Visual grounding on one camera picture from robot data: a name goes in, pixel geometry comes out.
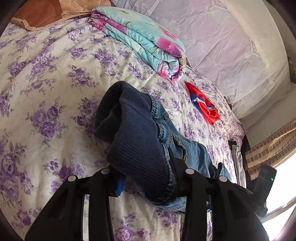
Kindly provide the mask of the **blue denim jeans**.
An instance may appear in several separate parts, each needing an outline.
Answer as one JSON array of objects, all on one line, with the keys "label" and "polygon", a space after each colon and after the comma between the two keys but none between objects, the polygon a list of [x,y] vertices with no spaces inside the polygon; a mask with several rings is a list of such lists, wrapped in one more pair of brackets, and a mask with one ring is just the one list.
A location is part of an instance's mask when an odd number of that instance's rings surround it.
[{"label": "blue denim jeans", "polygon": [[207,149],[182,136],[154,97],[125,81],[111,85],[95,114],[93,134],[110,144],[107,162],[133,180],[149,203],[167,212],[184,213],[186,198],[177,197],[172,159],[208,178],[229,177],[214,165]]}]

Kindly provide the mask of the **beige checked curtain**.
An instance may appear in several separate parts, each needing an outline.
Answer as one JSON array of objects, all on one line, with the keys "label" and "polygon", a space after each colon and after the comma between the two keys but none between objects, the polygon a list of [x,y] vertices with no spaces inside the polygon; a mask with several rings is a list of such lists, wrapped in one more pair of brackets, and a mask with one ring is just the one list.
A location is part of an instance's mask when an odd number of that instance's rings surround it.
[{"label": "beige checked curtain", "polygon": [[258,177],[262,166],[277,167],[295,150],[295,120],[245,153],[250,179]]}]

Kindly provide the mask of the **grey sweatpants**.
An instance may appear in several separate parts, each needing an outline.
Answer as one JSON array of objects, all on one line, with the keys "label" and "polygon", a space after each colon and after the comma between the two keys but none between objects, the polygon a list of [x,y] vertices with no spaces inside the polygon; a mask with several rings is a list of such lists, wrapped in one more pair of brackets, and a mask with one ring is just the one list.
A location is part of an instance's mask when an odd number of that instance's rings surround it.
[{"label": "grey sweatpants", "polygon": [[237,184],[246,188],[246,176],[245,170],[243,167],[243,157],[240,151],[240,148],[237,145],[231,145],[231,153],[234,162],[234,169],[237,179]]}]

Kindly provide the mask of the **red folded garment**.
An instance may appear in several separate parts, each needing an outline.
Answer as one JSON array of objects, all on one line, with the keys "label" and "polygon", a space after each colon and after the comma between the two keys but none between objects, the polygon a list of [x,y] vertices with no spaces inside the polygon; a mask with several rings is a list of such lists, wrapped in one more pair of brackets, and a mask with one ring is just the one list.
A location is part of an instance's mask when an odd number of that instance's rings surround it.
[{"label": "red folded garment", "polygon": [[214,125],[215,122],[220,120],[215,105],[201,92],[195,85],[186,82],[187,90],[189,91],[192,104],[202,114],[204,119],[210,124]]}]

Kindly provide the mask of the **white lace headboard cover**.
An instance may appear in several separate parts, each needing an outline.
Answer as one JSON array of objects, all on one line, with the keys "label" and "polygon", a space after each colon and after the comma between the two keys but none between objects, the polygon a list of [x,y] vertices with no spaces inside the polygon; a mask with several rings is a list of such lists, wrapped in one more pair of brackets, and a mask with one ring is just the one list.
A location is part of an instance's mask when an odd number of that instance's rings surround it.
[{"label": "white lace headboard cover", "polygon": [[174,33],[189,65],[239,119],[256,120],[288,90],[287,54],[263,1],[115,1]]}]

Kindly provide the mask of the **purple floral bed sheet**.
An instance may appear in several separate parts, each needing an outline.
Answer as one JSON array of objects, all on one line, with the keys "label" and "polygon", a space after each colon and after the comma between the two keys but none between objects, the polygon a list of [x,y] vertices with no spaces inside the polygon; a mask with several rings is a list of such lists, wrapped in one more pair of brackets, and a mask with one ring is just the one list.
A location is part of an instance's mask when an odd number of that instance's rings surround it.
[{"label": "purple floral bed sheet", "polygon": [[[105,92],[120,80],[158,99],[177,130],[203,144],[236,180],[228,142],[241,139],[243,129],[210,80],[187,69],[172,84],[87,19],[37,32],[8,24],[1,35],[1,211],[21,238],[66,177],[107,166],[92,122]],[[214,125],[192,104],[186,82],[217,108]]]}]

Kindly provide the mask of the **floral folded quilt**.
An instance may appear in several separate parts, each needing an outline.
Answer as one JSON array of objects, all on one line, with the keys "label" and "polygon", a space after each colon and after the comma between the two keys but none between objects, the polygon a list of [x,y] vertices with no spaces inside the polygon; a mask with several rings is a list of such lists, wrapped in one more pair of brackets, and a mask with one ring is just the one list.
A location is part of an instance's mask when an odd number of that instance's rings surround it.
[{"label": "floral folded quilt", "polygon": [[98,6],[92,10],[90,24],[128,46],[163,78],[177,82],[184,75],[184,44],[151,18],[129,9]]}]

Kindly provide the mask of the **brown pillow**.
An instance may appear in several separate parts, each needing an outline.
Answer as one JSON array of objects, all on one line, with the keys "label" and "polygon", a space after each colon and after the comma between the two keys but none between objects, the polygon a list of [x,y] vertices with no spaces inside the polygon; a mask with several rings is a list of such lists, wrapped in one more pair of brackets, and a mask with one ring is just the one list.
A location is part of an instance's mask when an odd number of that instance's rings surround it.
[{"label": "brown pillow", "polygon": [[37,31],[72,18],[90,16],[98,6],[115,6],[110,0],[28,0],[11,23]]}]

